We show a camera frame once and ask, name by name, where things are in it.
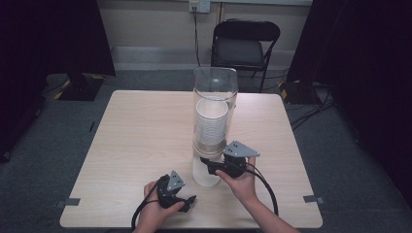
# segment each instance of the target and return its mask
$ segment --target gray wall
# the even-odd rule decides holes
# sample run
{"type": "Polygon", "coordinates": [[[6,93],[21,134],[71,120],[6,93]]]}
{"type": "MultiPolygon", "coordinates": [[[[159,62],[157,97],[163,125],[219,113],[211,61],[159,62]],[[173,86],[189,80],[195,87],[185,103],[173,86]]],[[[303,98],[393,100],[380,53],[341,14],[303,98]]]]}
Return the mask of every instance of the gray wall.
{"type": "MultiPolygon", "coordinates": [[[[194,51],[194,19],[188,1],[98,0],[111,47],[194,51]]],[[[209,14],[197,15],[199,55],[210,55],[213,29],[221,18],[266,19],[281,28],[274,52],[293,53],[309,13],[309,4],[272,5],[211,3],[209,14]]]]}

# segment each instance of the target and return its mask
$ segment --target black cable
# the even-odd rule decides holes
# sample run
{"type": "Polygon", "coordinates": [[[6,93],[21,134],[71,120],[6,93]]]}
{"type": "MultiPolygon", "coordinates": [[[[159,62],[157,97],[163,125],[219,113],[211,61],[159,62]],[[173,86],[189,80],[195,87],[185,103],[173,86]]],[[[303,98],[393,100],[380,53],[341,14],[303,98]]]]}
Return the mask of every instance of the black cable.
{"type": "Polygon", "coordinates": [[[254,171],[251,171],[251,170],[248,170],[248,169],[239,167],[238,165],[236,165],[236,164],[234,164],[234,163],[232,163],[232,162],[230,162],[230,161],[226,161],[226,163],[230,164],[232,167],[234,167],[234,168],[236,168],[236,169],[239,169],[239,170],[241,170],[241,171],[243,171],[243,172],[250,173],[250,174],[252,174],[252,175],[254,175],[255,177],[258,177],[258,178],[260,179],[260,181],[261,181],[261,182],[264,184],[264,186],[266,187],[267,191],[269,191],[270,198],[272,199],[272,204],[273,204],[273,212],[275,213],[276,216],[278,216],[278,215],[279,215],[279,209],[278,209],[278,202],[276,201],[275,193],[273,192],[272,187],[270,187],[269,183],[264,179],[263,176],[261,176],[260,172],[259,172],[259,174],[258,174],[258,173],[254,172],[254,171]]]}
{"type": "Polygon", "coordinates": [[[131,219],[131,230],[133,231],[136,228],[136,218],[139,216],[139,213],[145,208],[146,205],[148,205],[151,202],[156,202],[158,200],[150,201],[148,202],[149,197],[152,195],[152,193],[155,191],[155,189],[158,186],[158,183],[160,180],[157,180],[157,182],[154,184],[152,189],[149,191],[148,195],[145,197],[145,199],[142,201],[142,203],[139,205],[139,207],[136,209],[136,211],[133,214],[133,217],[131,219]]]}
{"type": "Polygon", "coordinates": [[[326,104],[326,100],[327,98],[330,96],[330,90],[327,93],[327,96],[325,97],[325,100],[323,101],[322,105],[320,107],[316,107],[310,111],[308,111],[307,113],[305,113],[303,116],[301,116],[300,118],[294,120],[291,122],[291,126],[294,126],[294,128],[292,129],[292,131],[294,131],[296,128],[298,128],[302,123],[304,123],[306,120],[308,120],[310,117],[330,108],[331,106],[333,106],[333,101],[329,102],[329,104],[324,107],[324,105],[326,104]]]}
{"type": "Polygon", "coordinates": [[[193,11],[193,19],[194,19],[194,50],[196,52],[197,65],[200,67],[199,41],[197,39],[197,9],[195,7],[192,7],[191,9],[193,11]]]}
{"type": "Polygon", "coordinates": [[[255,170],[257,170],[258,174],[266,181],[266,179],[264,178],[263,174],[260,172],[260,170],[259,170],[256,166],[254,166],[254,165],[252,165],[252,164],[250,164],[250,163],[246,163],[246,165],[252,166],[255,170]]]}
{"type": "Polygon", "coordinates": [[[49,92],[49,91],[52,91],[52,90],[54,90],[54,89],[57,89],[57,88],[63,86],[68,80],[69,80],[69,75],[66,74],[66,79],[64,79],[63,83],[61,83],[61,84],[59,84],[59,85],[57,85],[57,86],[55,86],[55,87],[52,87],[52,88],[50,88],[50,89],[47,89],[47,90],[43,91],[41,94],[42,94],[42,95],[43,95],[43,94],[46,94],[46,93],[49,92]]]}
{"type": "Polygon", "coordinates": [[[312,113],[311,115],[309,115],[309,116],[307,116],[306,118],[304,118],[300,123],[298,123],[293,129],[292,129],[292,131],[294,131],[297,127],[299,127],[302,123],[304,123],[306,120],[308,120],[310,117],[312,117],[312,116],[314,116],[314,115],[316,115],[316,114],[318,114],[318,113],[320,113],[320,112],[322,112],[322,111],[324,111],[324,110],[326,110],[326,109],[328,109],[328,108],[330,108],[330,107],[332,107],[333,106],[333,102],[330,102],[330,104],[328,105],[328,106],[326,106],[326,107],[324,107],[323,109],[317,109],[317,111],[315,112],[315,113],[312,113]]]}
{"type": "Polygon", "coordinates": [[[275,193],[273,192],[272,188],[270,187],[269,183],[261,177],[258,173],[254,171],[250,171],[248,169],[245,170],[247,173],[250,173],[252,175],[255,175],[255,177],[258,177],[260,181],[264,184],[264,186],[267,188],[270,194],[270,198],[272,198],[272,203],[273,203],[273,212],[275,213],[276,216],[279,215],[279,209],[278,209],[278,202],[276,201],[276,196],[275,193]]]}

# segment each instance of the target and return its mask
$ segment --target black folding chair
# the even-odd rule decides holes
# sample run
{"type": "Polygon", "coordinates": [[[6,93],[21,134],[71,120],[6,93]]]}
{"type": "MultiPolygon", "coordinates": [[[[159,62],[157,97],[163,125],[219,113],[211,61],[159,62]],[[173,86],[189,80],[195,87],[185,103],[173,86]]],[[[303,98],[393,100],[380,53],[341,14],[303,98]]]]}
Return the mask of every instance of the black folding chair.
{"type": "Polygon", "coordinates": [[[270,21],[232,18],[219,23],[213,33],[211,66],[263,72],[258,92],[263,89],[279,27],[270,21]],[[263,53],[262,43],[268,43],[263,53]]]}

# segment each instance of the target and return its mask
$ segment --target chair leg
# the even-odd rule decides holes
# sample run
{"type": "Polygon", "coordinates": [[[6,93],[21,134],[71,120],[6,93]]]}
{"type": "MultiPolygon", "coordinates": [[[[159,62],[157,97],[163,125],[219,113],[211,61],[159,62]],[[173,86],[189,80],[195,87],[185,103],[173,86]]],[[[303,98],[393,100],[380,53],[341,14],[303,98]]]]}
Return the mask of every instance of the chair leg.
{"type": "Polygon", "coordinates": [[[264,79],[266,79],[266,71],[263,71],[263,74],[261,75],[261,81],[260,81],[260,88],[258,89],[258,92],[261,93],[261,91],[263,90],[263,84],[264,84],[264,79]]]}

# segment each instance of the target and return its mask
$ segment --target person's right hand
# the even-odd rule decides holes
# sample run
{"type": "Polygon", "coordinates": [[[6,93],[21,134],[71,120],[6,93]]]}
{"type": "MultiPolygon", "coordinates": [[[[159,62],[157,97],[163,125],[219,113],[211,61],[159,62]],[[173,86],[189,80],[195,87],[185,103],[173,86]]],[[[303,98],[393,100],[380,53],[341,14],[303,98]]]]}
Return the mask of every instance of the person's right hand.
{"type": "MultiPolygon", "coordinates": [[[[256,158],[249,157],[248,163],[255,166],[256,158]]],[[[247,165],[247,169],[254,171],[255,168],[251,165],[247,165]]],[[[217,170],[216,175],[222,178],[231,188],[233,194],[242,203],[244,201],[251,201],[258,199],[255,190],[255,175],[245,172],[242,176],[233,179],[230,175],[226,174],[224,171],[217,170]]]]}

